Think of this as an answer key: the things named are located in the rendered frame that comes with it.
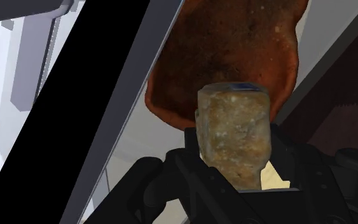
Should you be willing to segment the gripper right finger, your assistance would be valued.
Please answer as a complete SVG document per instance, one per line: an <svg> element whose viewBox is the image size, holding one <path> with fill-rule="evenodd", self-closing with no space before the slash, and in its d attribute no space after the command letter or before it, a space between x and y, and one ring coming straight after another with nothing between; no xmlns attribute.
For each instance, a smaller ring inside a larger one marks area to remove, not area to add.
<svg viewBox="0 0 358 224"><path fill-rule="evenodd" d="M358 224L358 149L329 156L294 143L274 123L270 130L270 162L281 179L303 192L309 224Z"/></svg>

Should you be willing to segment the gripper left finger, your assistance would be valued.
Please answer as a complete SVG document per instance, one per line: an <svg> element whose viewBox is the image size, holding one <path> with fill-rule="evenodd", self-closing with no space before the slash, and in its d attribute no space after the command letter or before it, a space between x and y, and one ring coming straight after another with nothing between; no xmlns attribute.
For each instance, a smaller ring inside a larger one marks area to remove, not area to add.
<svg viewBox="0 0 358 224"><path fill-rule="evenodd" d="M153 224L176 199L191 224L259 224L236 189L200 158L194 128L185 129L184 140L165 160L138 159L84 224Z"/></svg>

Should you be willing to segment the tan speckled stone-like block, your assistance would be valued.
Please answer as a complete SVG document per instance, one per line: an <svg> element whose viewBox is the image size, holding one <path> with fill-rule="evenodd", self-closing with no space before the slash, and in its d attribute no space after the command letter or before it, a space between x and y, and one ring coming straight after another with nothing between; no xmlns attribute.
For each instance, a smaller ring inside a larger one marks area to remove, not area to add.
<svg viewBox="0 0 358 224"><path fill-rule="evenodd" d="M261 189L272 153L270 98L255 83L213 83L197 93L196 134L203 161L237 190Z"/></svg>

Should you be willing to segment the dark brown wooden furniture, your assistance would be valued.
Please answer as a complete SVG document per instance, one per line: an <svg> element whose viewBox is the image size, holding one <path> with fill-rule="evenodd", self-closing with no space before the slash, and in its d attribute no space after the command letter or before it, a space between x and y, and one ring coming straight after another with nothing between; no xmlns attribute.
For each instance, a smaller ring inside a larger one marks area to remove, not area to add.
<svg viewBox="0 0 358 224"><path fill-rule="evenodd" d="M358 148L358 16L310 71L275 119L295 142L328 155Z"/></svg>

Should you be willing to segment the rust brown rough vessel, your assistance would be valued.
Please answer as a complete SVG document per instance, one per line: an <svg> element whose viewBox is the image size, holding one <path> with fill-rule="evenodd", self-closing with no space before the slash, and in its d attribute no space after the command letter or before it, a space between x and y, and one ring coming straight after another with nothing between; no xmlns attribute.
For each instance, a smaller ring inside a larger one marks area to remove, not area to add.
<svg viewBox="0 0 358 224"><path fill-rule="evenodd" d="M182 130L195 125L203 86L249 81L266 87L275 118L296 84L296 26L308 2L185 0L149 75L146 107Z"/></svg>

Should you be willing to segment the black panel with grey frame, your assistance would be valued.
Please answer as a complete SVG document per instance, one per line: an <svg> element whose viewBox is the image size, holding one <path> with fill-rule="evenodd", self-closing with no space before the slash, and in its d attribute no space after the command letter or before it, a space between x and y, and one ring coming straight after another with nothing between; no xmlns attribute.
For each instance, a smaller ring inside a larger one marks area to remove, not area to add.
<svg viewBox="0 0 358 224"><path fill-rule="evenodd" d="M184 0L86 0L0 167L0 224L84 224ZM63 0L0 0L0 21Z"/></svg>

